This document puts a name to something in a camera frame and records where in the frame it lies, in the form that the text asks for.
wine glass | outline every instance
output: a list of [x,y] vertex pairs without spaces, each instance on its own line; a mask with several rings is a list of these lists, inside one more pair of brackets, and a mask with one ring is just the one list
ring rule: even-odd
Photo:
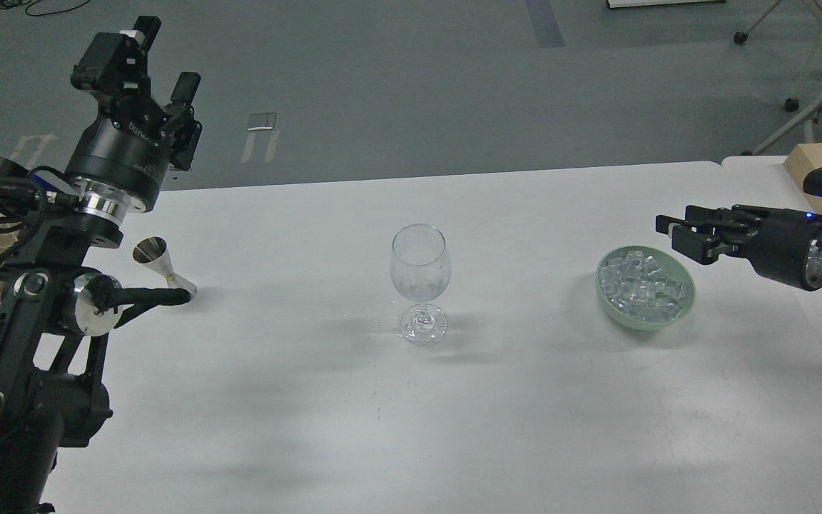
[[408,225],[392,240],[392,285],[417,305],[402,314],[399,335],[420,347],[432,347],[446,334],[446,315],[430,305],[450,284],[452,266],[446,238],[436,227]]

wooden block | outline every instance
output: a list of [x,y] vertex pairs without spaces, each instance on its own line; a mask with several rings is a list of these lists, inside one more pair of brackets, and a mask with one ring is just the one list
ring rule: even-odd
[[795,180],[795,184],[798,186],[798,189],[801,190],[801,194],[808,199],[808,203],[813,209],[813,212],[822,214],[822,198],[803,192],[803,182],[805,181],[805,177],[808,176],[808,173],[818,167],[822,167],[822,143],[799,144],[792,150],[792,153],[788,155],[783,166],[786,167],[786,172],[788,172],[789,176]]

glass stem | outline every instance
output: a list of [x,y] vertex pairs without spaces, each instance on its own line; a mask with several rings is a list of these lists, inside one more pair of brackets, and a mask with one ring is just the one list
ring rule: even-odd
[[427,311],[427,302],[421,303],[420,312],[417,313],[417,319],[415,319],[415,322],[417,322],[419,326],[422,326],[422,328],[423,326],[433,325],[433,315]]

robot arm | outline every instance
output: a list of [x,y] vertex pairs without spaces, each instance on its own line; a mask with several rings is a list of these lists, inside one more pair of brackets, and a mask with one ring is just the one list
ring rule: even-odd
[[[806,193],[822,196],[822,168],[803,182]],[[822,287],[822,215],[788,208],[735,205],[687,206],[684,218],[656,217],[656,231],[671,247],[700,264],[720,255],[750,261],[760,276],[814,291]]]

glass base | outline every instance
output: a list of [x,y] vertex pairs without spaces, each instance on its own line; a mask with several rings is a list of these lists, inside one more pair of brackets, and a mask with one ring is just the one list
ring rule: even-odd
[[398,335],[418,347],[432,347],[446,335],[446,315],[431,303],[418,303],[405,313],[398,324]]

